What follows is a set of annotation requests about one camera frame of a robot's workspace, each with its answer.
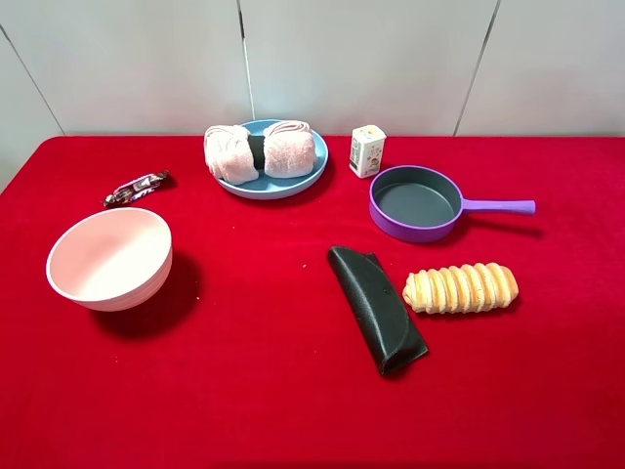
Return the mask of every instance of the pink bowl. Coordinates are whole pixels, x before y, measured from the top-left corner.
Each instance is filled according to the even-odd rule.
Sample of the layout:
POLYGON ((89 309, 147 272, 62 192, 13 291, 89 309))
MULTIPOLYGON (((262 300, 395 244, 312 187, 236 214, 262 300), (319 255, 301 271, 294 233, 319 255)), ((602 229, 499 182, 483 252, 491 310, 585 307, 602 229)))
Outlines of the pink bowl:
POLYGON ((65 232, 50 251, 48 282, 92 310, 137 306, 161 287, 172 266, 172 234, 143 208, 97 213, 65 232))

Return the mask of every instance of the croissant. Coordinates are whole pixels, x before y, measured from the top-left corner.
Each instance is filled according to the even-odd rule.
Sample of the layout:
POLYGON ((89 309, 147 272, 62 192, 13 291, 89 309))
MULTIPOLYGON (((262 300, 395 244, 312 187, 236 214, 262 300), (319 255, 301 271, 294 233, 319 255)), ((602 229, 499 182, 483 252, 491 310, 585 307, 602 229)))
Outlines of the croissant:
POLYGON ((403 299, 416 312, 479 313, 506 308, 519 295, 519 286, 510 269, 490 264, 465 264, 410 274, 403 299))

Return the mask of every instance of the candy wrapper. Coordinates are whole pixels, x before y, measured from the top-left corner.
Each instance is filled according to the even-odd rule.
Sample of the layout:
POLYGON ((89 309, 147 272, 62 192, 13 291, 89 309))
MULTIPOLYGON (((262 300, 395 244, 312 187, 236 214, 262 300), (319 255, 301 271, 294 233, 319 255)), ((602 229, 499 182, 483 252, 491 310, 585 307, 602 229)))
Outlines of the candy wrapper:
POLYGON ((156 191, 163 181, 169 178, 169 171, 151 173, 120 186, 104 199, 104 207, 117 207, 134 202, 156 191))

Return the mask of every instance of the blue plate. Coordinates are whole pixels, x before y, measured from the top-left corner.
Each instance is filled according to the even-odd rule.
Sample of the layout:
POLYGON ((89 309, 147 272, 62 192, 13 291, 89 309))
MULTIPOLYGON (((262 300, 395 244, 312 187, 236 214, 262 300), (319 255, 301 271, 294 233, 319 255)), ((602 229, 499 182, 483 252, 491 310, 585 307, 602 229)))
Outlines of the blue plate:
MULTIPOLYGON (((249 130, 252 135, 263 135, 263 131, 275 122, 279 122, 279 120, 253 120, 252 122, 246 122, 241 125, 249 130)), ((300 178, 277 179, 270 178, 261 171, 261 176, 256 181, 250 181, 240 186, 234 186, 223 179, 218 179, 217 182, 228 192, 255 200, 274 200, 305 191, 319 179, 328 162, 328 145, 325 144, 321 136, 315 131, 312 131, 312 136, 314 138, 316 163, 312 167, 311 174, 300 178)))

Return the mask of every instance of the bowl rim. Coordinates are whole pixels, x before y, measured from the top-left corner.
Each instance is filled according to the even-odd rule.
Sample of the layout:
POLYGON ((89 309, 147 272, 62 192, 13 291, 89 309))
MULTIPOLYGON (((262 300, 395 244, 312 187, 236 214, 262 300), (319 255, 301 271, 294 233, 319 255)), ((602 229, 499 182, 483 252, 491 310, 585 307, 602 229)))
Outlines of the bowl rim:
POLYGON ((165 264, 165 261, 167 261, 167 257, 169 256, 169 253, 172 250, 172 232, 169 228, 169 225, 167 225, 167 222, 163 219, 163 217, 161 217, 160 215, 158 215, 155 212, 152 212, 151 210, 146 210, 144 208, 139 208, 139 207, 121 207, 121 208, 112 208, 109 210, 105 210, 102 212, 98 212, 98 213, 94 213, 93 215, 84 218, 83 220, 79 221, 78 223, 76 223, 75 225, 73 225, 72 227, 70 227, 69 229, 67 229, 67 231, 65 233, 63 233, 61 235, 61 237, 59 239, 57 239, 57 242, 55 242, 54 246, 52 246, 52 249, 50 250, 50 253, 48 254, 48 260, 46 261, 46 278, 48 279, 48 283, 50 283, 50 286, 52 286, 52 288, 59 293, 62 297, 67 298, 68 300, 77 302, 77 303, 99 303, 102 301, 109 301, 109 300, 113 300, 115 298, 119 298, 123 295, 126 295, 134 290, 136 290, 137 288, 139 288, 141 285, 145 284, 148 280, 150 280, 152 277, 154 277, 154 275, 161 269, 161 267, 163 266, 163 264, 165 264), (152 217, 154 217, 156 220, 158 220, 167 230, 167 237, 169 240, 169 248, 165 249, 163 255, 162 255, 162 259, 160 260, 160 264, 159 267, 152 272, 146 279, 144 279, 144 281, 142 281, 139 285, 135 286, 134 288, 129 289, 128 291, 125 291, 124 293, 121 293, 119 295, 115 295, 115 296, 108 296, 108 297, 103 297, 103 298, 81 298, 79 296, 75 296, 75 295, 71 295, 69 293, 66 293, 65 291, 63 291, 56 283, 55 281, 52 279, 52 274, 50 272, 51 269, 51 264, 52 264, 52 258, 55 254, 55 252, 57 251, 57 247, 59 247, 59 245, 63 242, 63 240, 65 239, 66 236, 68 236, 71 232, 73 232, 75 229, 77 229, 78 227, 80 227, 81 225, 89 222, 90 220, 97 218, 97 217, 103 217, 106 216, 109 213, 112 212, 118 212, 118 211, 138 211, 138 212, 145 212, 149 215, 151 215, 152 217))

